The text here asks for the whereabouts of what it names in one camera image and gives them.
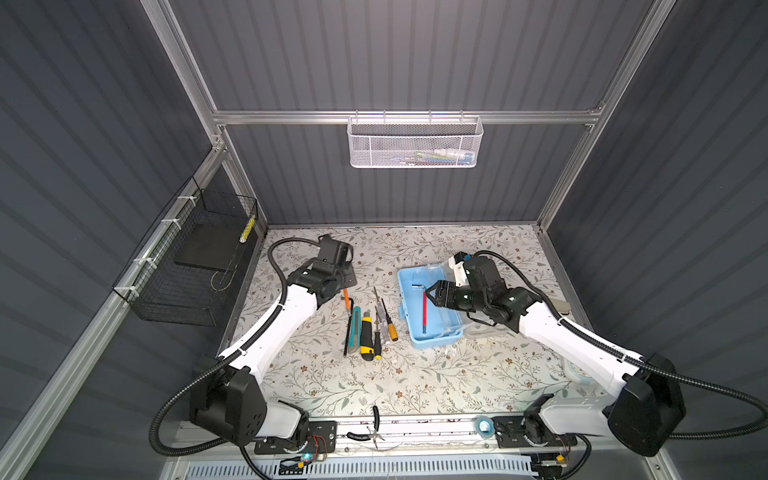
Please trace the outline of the black hex key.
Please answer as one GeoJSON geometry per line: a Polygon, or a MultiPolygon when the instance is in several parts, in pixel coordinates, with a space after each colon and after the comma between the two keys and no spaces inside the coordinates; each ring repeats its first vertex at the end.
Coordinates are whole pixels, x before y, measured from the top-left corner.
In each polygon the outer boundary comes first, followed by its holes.
{"type": "Polygon", "coordinates": [[[348,320],[347,320],[347,327],[346,327],[346,335],[345,335],[345,341],[344,341],[344,349],[343,349],[343,356],[346,357],[350,350],[353,348],[354,345],[354,300],[350,297],[351,303],[352,303],[352,310],[351,312],[348,312],[348,320]]]}

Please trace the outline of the red hex key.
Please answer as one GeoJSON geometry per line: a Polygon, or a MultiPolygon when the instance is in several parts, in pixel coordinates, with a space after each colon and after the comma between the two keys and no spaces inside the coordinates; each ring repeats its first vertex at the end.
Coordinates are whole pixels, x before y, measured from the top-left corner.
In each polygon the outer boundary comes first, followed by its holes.
{"type": "Polygon", "coordinates": [[[426,286],[422,285],[422,335],[427,335],[428,330],[429,299],[426,286]]]}

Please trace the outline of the blue plastic tool box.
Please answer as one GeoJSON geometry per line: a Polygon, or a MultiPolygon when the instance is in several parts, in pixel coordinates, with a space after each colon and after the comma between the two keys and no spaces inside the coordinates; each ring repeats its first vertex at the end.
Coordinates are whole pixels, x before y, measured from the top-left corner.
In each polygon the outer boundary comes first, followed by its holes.
{"type": "Polygon", "coordinates": [[[459,252],[441,263],[398,271],[399,314],[416,349],[448,346],[462,338],[479,339],[500,332],[482,312],[466,310],[472,305],[472,294],[461,262],[468,258],[459,252]]]}

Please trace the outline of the yellow black utility knife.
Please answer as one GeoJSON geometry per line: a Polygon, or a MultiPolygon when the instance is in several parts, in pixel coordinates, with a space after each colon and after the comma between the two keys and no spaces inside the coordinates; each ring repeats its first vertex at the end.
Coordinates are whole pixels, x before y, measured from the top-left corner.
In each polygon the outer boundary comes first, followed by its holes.
{"type": "Polygon", "coordinates": [[[375,359],[373,323],[369,311],[365,311],[362,315],[359,343],[361,357],[365,361],[373,361],[375,359]]]}

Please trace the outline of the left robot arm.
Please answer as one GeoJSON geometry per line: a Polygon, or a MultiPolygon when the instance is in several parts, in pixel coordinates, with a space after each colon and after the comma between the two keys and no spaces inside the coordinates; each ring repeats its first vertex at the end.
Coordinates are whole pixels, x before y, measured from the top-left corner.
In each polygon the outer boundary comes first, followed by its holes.
{"type": "Polygon", "coordinates": [[[289,450],[305,446],[308,413],[284,401],[268,402],[261,390],[270,364],[298,327],[324,303],[357,284],[354,268],[329,274],[314,267],[288,277],[287,297],[276,300],[246,334],[221,352],[239,357],[192,389],[192,424],[237,446],[265,439],[289,450]]]}

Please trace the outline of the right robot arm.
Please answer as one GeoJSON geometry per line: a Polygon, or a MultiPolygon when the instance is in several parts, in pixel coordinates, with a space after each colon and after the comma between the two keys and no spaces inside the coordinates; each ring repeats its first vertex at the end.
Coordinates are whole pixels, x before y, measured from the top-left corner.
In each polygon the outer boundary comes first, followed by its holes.
{"type": "Polygon", "coordinates": [[[437,307],[488,314],[568,360],[605,390],[605,401],[544,401],[538,418],[554,434],[611,435],[634,453],[652,457],[686,414],[680,384],[669,376],[675,371],[671,361],[658,354],[644,357],[599,337],[526,288],[507,289],[490,301],[482,290],[440,280],[426,297],[437,307]]]}

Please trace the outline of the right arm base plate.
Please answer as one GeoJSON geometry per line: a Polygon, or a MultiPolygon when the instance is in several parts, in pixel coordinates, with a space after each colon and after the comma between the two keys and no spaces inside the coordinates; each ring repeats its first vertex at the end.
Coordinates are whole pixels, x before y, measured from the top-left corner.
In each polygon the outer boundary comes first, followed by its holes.
{"type": "Polygon", "coordinates": [[[578,444],[573,434],[553,434],[542,421],[523,414],[491,418],[500,448],[554,448],[566,450],[578,444]]]}

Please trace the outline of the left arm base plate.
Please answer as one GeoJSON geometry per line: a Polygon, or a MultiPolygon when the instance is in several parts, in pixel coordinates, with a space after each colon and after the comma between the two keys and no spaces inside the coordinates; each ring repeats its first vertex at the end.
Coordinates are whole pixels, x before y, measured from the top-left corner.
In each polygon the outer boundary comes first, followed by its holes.
{"type": "Polygon", "coordinates": [[[251,450],[256,455],[333,453],[337,427],[336,421],[302,420],[291,437],[256,438],[251,450]]]}

